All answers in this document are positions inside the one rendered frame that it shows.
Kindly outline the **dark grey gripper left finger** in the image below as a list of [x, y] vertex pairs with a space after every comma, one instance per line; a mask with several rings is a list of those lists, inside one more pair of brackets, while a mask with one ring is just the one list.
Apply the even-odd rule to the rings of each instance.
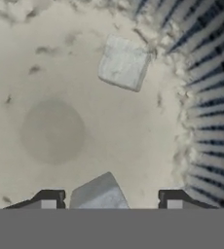
[[33, 198], [7, 206], [7, 209], [64, 209], [65, 190], [42, 190]]

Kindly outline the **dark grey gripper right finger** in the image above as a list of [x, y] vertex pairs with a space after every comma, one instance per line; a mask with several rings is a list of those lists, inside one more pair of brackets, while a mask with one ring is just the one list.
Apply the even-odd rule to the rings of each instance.
[[182, 190], [159, 190], [160, 209], [215, 209], [215, 206], [197, 201]]

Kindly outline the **pale grey ice cube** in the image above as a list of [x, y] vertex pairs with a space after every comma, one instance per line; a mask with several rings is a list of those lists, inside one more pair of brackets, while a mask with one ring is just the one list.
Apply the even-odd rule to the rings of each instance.
[[75, 189], [70, 209], [129, 209], [128, 202], [111, 172], [106, 172]]
[[150, 54], [135, 42], [109, 35], [98, 65], [97, 76], [112, 86], [139, 92], [150, 58]]

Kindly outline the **white bowl with blue stripes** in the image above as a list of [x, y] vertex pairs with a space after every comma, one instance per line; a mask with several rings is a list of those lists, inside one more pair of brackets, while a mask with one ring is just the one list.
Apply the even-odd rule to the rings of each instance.
[[[150, 54], [139, 92], [98, 78], [109, 35]], [[106, 172], [224, 208], [224, 0], [0, 0], [0, 208]]]

